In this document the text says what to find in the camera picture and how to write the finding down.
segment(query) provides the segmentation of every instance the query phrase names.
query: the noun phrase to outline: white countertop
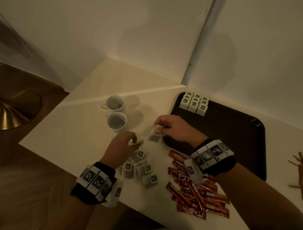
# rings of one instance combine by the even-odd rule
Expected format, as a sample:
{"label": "white countertop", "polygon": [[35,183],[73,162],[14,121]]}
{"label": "white countertop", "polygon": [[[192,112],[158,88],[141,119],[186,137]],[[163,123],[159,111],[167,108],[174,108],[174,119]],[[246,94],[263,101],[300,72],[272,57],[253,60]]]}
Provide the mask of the white countertop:
{"label": "white countertop", "polygon": [[[20,144],[64,170],[79,176],[86,165],[101,159],[115,135],[106,125],[106,98],[118,94],[125,99],[130,131],[147,136],[155,119],[170,114],[179,93],[190,88],[107,58],[67,96]],[[295,166],[287,162],[303,150],[303,131],[251,110],[211,98],[218,103],[260,119],[266,131],[267,182],[303,211],[299,189],[287,184],[298,181]],[[207,220],[177,212],[176,202],[165,188],[173,177],[169,148],[160,141],[145,141],[148,158],[155,163],[159,184],[144,189],[137,179],[125,179],[120,201],[172,229],[247,229],[232,205],[230,219],[208,214]]]}

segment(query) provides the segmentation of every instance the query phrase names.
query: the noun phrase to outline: right hand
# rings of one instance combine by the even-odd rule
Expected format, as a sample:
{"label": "right hand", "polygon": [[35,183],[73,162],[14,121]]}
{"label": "right hand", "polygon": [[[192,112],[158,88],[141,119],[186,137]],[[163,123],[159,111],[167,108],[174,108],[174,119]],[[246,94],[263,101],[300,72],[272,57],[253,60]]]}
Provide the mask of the right hand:
{"label": "right hand", "polygon": [[158,129],[156,133],[169,135],[177,141],[186,141],[194,148],[205,141],[208,137],[190,126],[185,120],[176,115],[163,115],[157,118],[155,125],[165,126]]}

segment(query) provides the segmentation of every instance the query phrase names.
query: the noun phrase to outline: hand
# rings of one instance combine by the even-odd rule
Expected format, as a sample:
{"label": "hand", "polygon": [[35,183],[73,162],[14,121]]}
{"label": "hand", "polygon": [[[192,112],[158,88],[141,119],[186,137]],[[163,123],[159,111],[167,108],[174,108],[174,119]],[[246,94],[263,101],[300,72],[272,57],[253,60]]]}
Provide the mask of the hand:
{"label": "hand", "polygon": [[140,145],[128,146],[128,142],[131,139],[133,140],[133,143],[137,143],[137,137],[133,132],[118,134],[107,147],[100,162],[113,169],[117,169],[140,147]]}
{"label": "hand", "polygon": [[163,115],[154,122],[155,125],[162,125],[165,128],[158,129],[156,133],[169,135],[177,141],[186,141],[194,148],[205,141],[208,137],[190,126],[185,120],[176,115]]}

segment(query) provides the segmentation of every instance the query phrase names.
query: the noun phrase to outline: mug handle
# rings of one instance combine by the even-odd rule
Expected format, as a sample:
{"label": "mug handle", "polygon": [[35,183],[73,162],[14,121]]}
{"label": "mug handle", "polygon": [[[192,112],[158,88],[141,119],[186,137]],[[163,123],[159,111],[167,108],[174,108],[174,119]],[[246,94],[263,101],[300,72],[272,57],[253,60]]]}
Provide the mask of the mug handle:
{"label": "mug handle", "polygon": [[105,109],[105,110],[107,110],[107,107],[106,107],[105,104],[101,104],[100,107],[103,108],[103,109]]}

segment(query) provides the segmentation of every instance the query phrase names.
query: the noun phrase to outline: left hand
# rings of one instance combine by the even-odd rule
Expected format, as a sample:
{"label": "left hand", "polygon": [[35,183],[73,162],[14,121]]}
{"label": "left hand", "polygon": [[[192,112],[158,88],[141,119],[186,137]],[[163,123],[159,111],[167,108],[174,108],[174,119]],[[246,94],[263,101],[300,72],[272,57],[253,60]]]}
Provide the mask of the left hand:
{"label": "left hand", "polygon": [[133,132],[118,134],[107,147],[100,162],[113,169],[117,169],[140,147],[140,145],[128,146],[128,142],[131,139],[133,143],[137,143],[136,134]]}

